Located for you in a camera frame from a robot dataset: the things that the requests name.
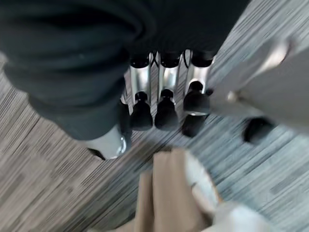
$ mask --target black caster wheel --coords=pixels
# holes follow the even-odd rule
[[[182,126],[182,134],[193,138],[195,137],[203,128],[206,119],[209,115],[206,116],[192,116],[188,115]]]
[[[127,134],[131,137],[132,128],[130,125],[130,111],[127,104],[119,103],[120,106],[120,131],[122,134]]]
[[[274,123],[263,117],[250,119],[242,139],[247,143],[258,145],[275,127]]]
[[[172,101],[173,93],[167,89],[161,93],[161,101],[157,107],[154,125],[162,131],[176,130],[179,126],[175,104]]]
[[[146,131],[153,127],[153,117],[150,106],[146,102],[138,101],[133,107],[130,125],[134,131]]]
[[[183,100],[183,110],[196,115],[209,113],[209,97],[197,90],[190,91]]]

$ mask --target pant leg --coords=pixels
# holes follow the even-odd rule
[[[123,44],[134,25],[99,7],[3,1],[0,31],[5,73],[41,116],[76,140],[113,128],[129,60]]]

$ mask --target beige pants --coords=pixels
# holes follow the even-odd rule
[[[136,217],[113,232],[276,232],[237,203],[222,203],[203,166],[189,152],[154,156],[140,176]]]

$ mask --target black fabric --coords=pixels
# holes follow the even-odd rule
[[[1,0],[7,77],[77,140],[119,118],[129,55],[217,53],[249,0]]]

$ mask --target striped carpet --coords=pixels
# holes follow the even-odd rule
[[[293,35],[299,51],[308,47],[308,17],[308,0],[253,0],[217,56],[211,85],[270,37]],[[152,74],[155,86],[157,68]],[[183,118],[181,94],[177,98]],[[153,153],[173,146],[201,160],[225,200],[250,206],[280,229],[309,232],[309,138],[280,126],[251,146],[240,139],[244,126],[243,120],[210,116],[195,139],[178,131],[134,133],[127,155],[100,162],[34,113],[1,71],[0,232],[115,228],[134,216],[139,174],[151,168]]]

